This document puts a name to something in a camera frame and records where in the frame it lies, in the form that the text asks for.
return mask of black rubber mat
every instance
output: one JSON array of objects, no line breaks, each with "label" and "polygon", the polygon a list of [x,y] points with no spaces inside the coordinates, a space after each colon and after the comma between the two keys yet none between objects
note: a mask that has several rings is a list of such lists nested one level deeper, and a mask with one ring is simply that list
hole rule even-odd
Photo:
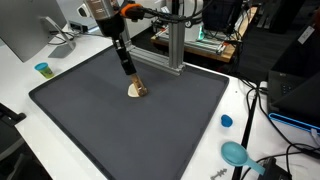
[{"label": "black rubber mat", "polygon": [[109,179],[180,179],[229,79],[187,67],[174,76],[134,62],[149,94],[109,48],[30,92],[32,100]]}]

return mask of blue spoon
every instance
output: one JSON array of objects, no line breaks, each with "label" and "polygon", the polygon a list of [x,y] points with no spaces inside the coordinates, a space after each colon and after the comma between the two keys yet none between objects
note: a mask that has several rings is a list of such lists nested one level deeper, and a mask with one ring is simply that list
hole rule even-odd
[{"label": "blue spoon", "polygon": [[254,162],[248,155],[246,149],[236,142],[226,142],[221,147],[222,158],[232,166],[247,165],[259,174],[264,174],[264,167]]}]

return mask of monitor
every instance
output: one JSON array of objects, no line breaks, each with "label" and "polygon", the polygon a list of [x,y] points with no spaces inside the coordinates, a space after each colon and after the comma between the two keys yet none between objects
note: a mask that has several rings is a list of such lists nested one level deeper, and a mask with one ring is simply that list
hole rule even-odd
[{"label": "monitor", "polygon": [[64,27],[67,20],[56,0],[1,0],[0,24],[0,38],[25,62],[52,40],[50,31]]}]

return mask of blue bottle cap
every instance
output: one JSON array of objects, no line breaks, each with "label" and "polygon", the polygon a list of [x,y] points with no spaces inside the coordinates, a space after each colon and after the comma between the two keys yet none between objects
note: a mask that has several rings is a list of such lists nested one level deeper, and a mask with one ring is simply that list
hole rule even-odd
[{"label": "blue bottle cap", "polygon": [[221,116],[221,124],[224,127],[230,127],[232,125],[233,121],[228,115],[222,115]]},{"label": "blue bottle cap", "polygon": [[43,70],[48,67],[48,63],[39,63],[34,68],[38,71]]}]

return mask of white table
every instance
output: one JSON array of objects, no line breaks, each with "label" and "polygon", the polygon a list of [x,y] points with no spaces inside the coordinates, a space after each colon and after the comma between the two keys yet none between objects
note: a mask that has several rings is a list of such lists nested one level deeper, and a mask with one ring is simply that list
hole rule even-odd
[{"label": "white table", "polygon": [[[266,82],[262,82],[261,87],[267,87]],[[267,97],[261,96],[262,107],[267,110]],[[294,128],[283,123],[273,121],[279,130],[293,143],[308,144],[313,147],[318,147],[312,139],[310,133],[307,131]],[[289,144],[282,139],[282,137],[272,127],[271,123],[265,117],[260,110],[259,104],[257,103],[255,114],[252,123],[252,129],[250,133],[248,143],[248,153],[253,160],[258,160],[263,157],[272,156],[276,154],[283,154],[286,152]],[[297,149],[291,148],[290,152],[296,152]],[[276,164],[287,171],[286,158],[285,156],[276,158]],[[320,161],[312,157],[303,154],[290,155],[289,156],[289,167],[292,174],[293,180],[316,180],[320,177]],[[258,173],[250,170],[245,179],[257,179]]]},{"label": "white table", "polygon": [[[52,71],[59,75],[112,45],[110,39],[94,36],[83,36],[75,41],[75,50],[64,59],[47,58],[55,46],[46,46],[26,63],[22,63],[7,46],[0,47],[0,102],[17,113],[24,112],[27,115],[16,128],[53,179],[106,179],[28,96],[32,89],[47,81],[34,70],[37,63],[48,62]],[[223,168],[228,169],[223,179],[231,179],[234,168],[221,158],[220,147],[229,140],[238,143],[242,140],[248,118],[245,101],[247,91],[242,82],[230,77],[229,86],[182,179],[208,180]],[[234,123],[230,128],[221,125],[220,117],[223,114],[233,118]]]}]

